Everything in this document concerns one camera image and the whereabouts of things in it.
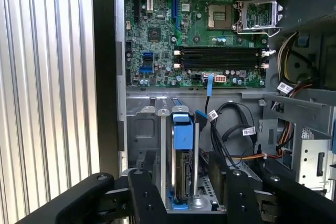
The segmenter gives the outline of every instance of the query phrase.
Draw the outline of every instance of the green circuit board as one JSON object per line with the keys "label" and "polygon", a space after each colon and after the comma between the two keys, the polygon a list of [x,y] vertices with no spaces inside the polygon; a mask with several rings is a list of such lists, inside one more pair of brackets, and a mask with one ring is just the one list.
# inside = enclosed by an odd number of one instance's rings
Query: green circuit board
{"label": "green circuit board", "polygon": [[[216,48],[265,48],[267,36],[239,35],[232,25],[239,18],[233,8],[236,1],[247,0],[125,0],[127,85],[157,87],[204,86],[204,72],[224,75],[225,83],[215,87],[263,87],[265,73],[253,67],[188,69],[175,68],[174,50],[178,46]],[[267,6],[252,6],[247,24],[269,22]],[[152,60],[143,54],[152,53]],[[144,71],[142,67],[152,68]]]}

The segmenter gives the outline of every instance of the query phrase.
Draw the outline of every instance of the sheet metal panel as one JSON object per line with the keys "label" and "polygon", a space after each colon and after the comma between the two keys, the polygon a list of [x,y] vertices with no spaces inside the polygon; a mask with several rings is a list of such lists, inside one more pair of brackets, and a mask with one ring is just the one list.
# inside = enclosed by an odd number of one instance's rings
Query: sheet metal panel
{"label": "sheet metal panel", "polygon": [[99,171],[92,0],[0,0],[0,223]]}

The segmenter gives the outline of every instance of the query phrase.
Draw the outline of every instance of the capacitor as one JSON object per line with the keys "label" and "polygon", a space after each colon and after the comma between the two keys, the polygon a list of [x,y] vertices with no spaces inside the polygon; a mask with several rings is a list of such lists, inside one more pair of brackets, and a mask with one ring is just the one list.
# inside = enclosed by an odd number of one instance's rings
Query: capacitor
{"label": "capacitor", "polygon": [[172,43],[176,43],[176,42],[177,42],[177,38],[176,38],[175,36],[172,36],[172,37],[170,38],[170,41],[171,41]]}

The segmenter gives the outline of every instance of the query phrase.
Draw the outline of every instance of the circuit board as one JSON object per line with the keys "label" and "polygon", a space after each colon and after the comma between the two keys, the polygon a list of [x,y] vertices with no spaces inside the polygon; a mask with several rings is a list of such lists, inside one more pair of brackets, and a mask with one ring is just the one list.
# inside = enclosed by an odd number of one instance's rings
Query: circuit board
{"label": "circuit board", "polygon": [[[267,36],[233,30],[236,1],[246,0],[125,0],[127,85],[204,86],[213,74],[214,87],[263,87],[265,70],[251,57],[267,47]],[[266,6],[249,8],[248,25],[269,22]],[[207,53],[195,59],[199,49]],[[238,52],[223,60],[229,49]]]}

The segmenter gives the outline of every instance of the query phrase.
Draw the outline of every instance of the barcode label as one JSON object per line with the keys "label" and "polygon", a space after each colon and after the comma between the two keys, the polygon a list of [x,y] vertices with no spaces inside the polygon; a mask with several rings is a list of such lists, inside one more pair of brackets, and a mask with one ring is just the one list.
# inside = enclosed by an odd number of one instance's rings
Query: barcode label
{"label": "barcode label", "polygon": [[281,92],[288,94],[293,88],[291,86],[288,86],[287,84],[284,84],[283,82],[281,82],[278,86],[278,90],[280,90]]}
{"label": "barcode label", "polygon": [[213,110],[213,111],[210,111],[207,116],[208,116],[209,121],[212,122],[218,117],[218,114],[216,113],[215,110]]}
{"label": "barcode label", "polygon": [[246,128],[243,129],[243,136],[251,136],[256,134],[256,128],[251,127],[251,128]]}

